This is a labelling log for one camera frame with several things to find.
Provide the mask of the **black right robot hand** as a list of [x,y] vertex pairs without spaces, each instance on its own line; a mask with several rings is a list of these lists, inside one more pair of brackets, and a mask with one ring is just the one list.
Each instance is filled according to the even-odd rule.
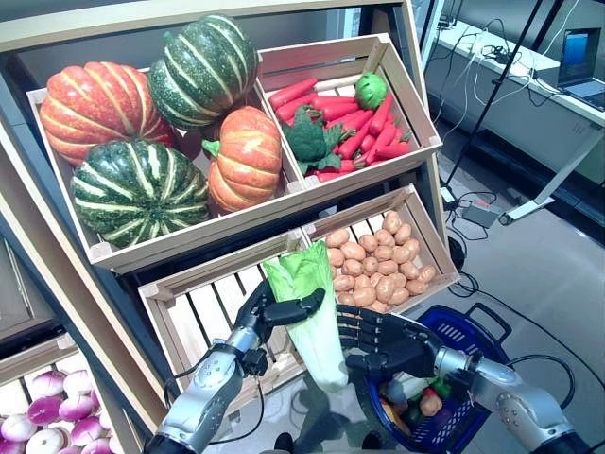
[[443,342],[419,323],[367,308],[338,305],[337,328],[346,365],[367,377],[387,379],[400,372],[418,378],[435,375]]

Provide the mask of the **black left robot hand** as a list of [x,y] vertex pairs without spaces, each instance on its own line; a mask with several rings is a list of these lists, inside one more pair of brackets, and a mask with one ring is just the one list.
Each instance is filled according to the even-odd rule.
[[243,353],[256,349],[268,341],[274,327],[303,322],[313,316],[324,296],[325,290],[316,288],[301,299],[277,302],[269,282],[264,280],[238,310],[227,343]]

